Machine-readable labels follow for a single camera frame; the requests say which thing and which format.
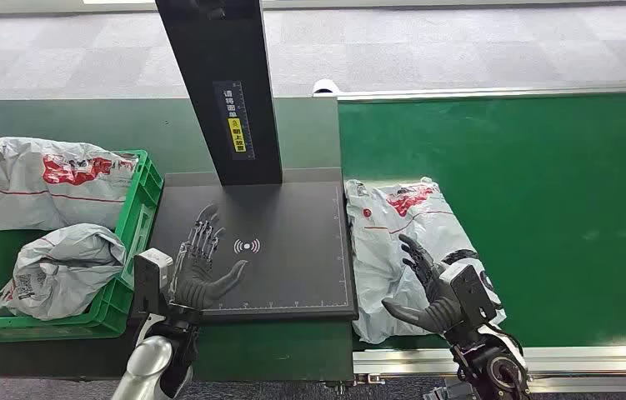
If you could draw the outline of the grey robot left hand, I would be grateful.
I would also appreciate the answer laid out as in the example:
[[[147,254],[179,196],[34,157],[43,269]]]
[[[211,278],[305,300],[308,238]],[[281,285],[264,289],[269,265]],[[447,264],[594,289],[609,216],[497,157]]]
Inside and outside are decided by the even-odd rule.
[[[174,278],[169,288],[171,304],[201,312],[231,292],[242,280],[248,264],[246,260],[236,261],[222,277],[212,278],[213,256],[225,232],[218,221],[218,206],[213,203],[195,218],[176,256]]]

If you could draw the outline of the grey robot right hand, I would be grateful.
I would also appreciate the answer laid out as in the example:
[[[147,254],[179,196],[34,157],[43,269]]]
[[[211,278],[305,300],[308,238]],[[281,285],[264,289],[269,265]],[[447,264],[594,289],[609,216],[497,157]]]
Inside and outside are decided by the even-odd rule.
[[[449,269],[443,261],[435,261],[430,253],[411,237],[400,234],[401,248],[408,254],[402,262],[409,267],[421,284],[428,306],[424,309],[406,307],[392,298],[384,298],[384,308],[398,320],[443,336],[460,321],[461,310],[457,298],[441,275]]]

